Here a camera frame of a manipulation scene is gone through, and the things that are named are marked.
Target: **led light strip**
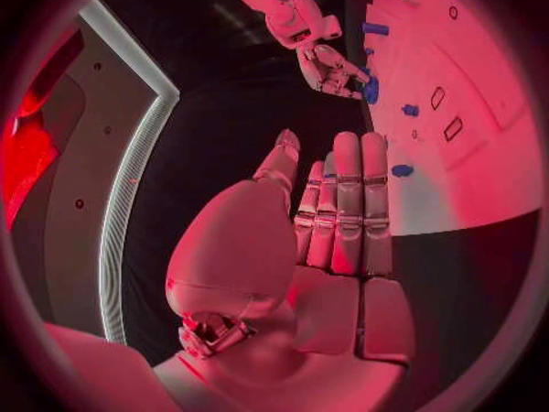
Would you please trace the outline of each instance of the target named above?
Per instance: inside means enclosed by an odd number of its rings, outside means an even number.
[[[91,0],[80,16],[157,94],[124,153],[102,224],[98,291],[103,331],[107,340],[125,343],[121,272],[125,234],[137,191],[135,179],[145,170],[156,140],[178,103],[179,90],[99,0]]]

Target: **illuminated strip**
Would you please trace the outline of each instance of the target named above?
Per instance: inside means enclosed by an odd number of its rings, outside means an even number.
[[[109,195],[101,231],[98,291],[104,336],[111,342],[125,343],[121,276],[127,224],[138,180],[160,132],[178,103],[179,91],[99,0],[91,0],[80,15],[157,94],[124,153]]]

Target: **small hole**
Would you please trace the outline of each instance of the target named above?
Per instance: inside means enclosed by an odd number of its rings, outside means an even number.
[[[458,18],[458,9],[455,6],[450,7],[449,13],[450,13],[450,18],[454,20]]]

